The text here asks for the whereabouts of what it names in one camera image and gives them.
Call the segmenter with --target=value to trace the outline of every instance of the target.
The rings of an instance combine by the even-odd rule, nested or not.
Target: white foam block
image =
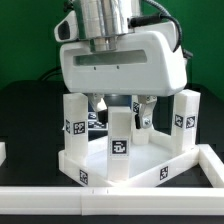
[[[213,187],[224,187],[224,164],[209,145],[199,145],[199,164]]]
[[[88,98],[81,94],[64,95],[65,150],[71,159],[85,163],[88,154]]]
[[[200,93],[183,90],[174,97],[172,142],[173,153],[179,155],[195,146]]]
[[[108,110],[108,180],[129,178],[131,111],[129,107],[109,107]]]

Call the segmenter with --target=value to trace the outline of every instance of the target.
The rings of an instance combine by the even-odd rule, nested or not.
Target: green background
[[[1,0],[0,88],[35,80],[57,66],[60,45],[53,30],[66,14],[63,0]],[[188,82],[202,84],[224,99],[224,1],[158,0],[182,25],[183,47],[194,53]],[[142,4],[145,14],[154,12]]]

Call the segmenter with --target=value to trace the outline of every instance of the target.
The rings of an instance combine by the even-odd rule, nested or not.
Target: white block
[[[224,187],[224,164],[209,145],[199,145],[199,164],[213,187]]]
[[[87,190],[85,194],[82,194],[83,215],[224,214],[223,189],[99,188]]]
[[[0,142],[0,166],[6,159],[5,143]]]
[[[85,163],[88,154],[88,98],[64,95],[65,151],[71,159]]]
[[[108,113],[107,174],[117,182],[129,177],[132,115],[129,107],[109,107]]]
[[[173,154],[179,155],[195,146],[200,93],[183,90],[174,97],[172,141]]]

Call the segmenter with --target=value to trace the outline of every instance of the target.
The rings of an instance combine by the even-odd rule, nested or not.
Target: robotic arm
[[[69,42],[60,51],[68,89],[88,93],[97,113],[106,110],[104,94],[138,95],[137,128],[151,126],[156,96],[180,92],[187,81],[179,23],[147,2],[161,13],[142,16],[139,0],[69,1],[72,11],[55,28],[56,40]]]

